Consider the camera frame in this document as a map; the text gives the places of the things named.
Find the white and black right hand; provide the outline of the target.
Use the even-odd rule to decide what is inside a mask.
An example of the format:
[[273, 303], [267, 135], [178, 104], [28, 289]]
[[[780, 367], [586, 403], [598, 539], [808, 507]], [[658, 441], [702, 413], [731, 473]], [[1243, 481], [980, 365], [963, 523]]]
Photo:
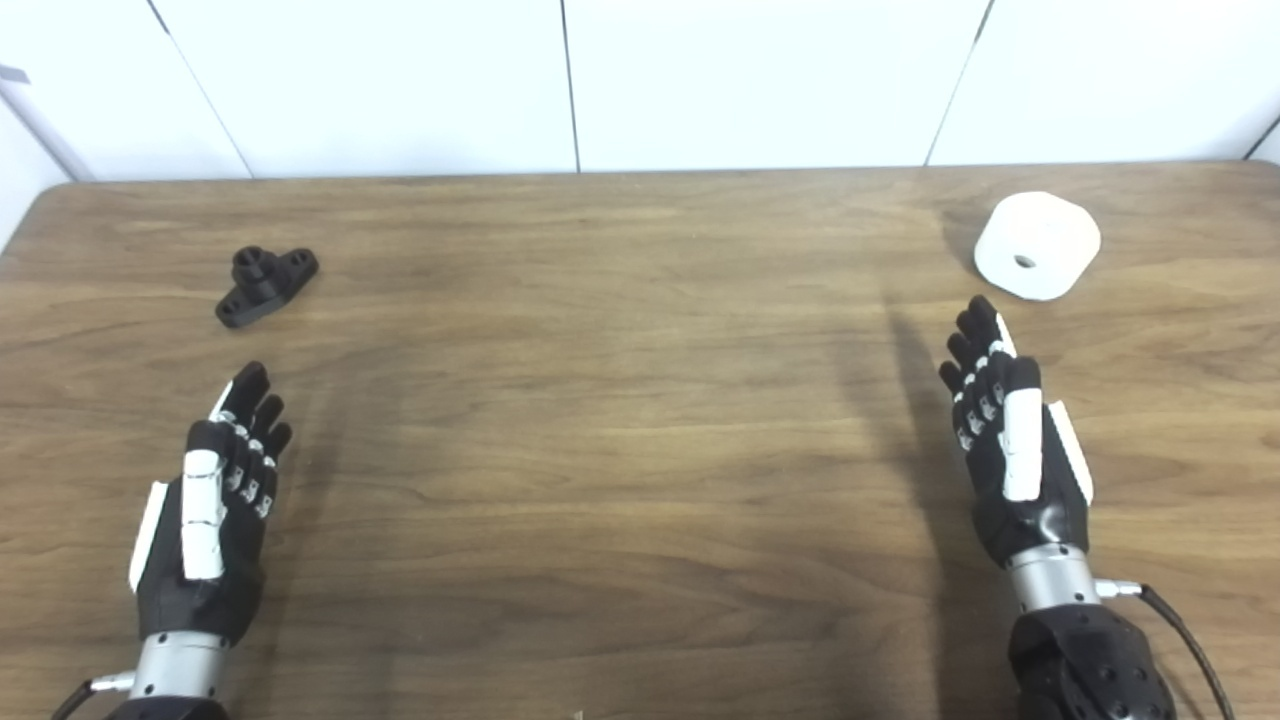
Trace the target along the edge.
[[974, 296], [938, 369], [974, 500], [972, 520], [1001, 566], [1046, 544], [1091, 548], [1091, 471], [1064, 404], [1044, 400], [1041, 365], [1016, 351], [1004, 316]]

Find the white and black left hand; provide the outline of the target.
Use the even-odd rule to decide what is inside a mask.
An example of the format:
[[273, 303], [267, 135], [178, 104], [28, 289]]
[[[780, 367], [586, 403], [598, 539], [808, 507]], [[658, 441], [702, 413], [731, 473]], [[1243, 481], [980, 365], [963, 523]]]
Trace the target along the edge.
[[264, 596], [262, 550], [292, 439], [262, 363], [246, 364], [186, 437], [180, 474], [152, 484], [131, 556], [138, 637], [197, 632], [234, 646]]

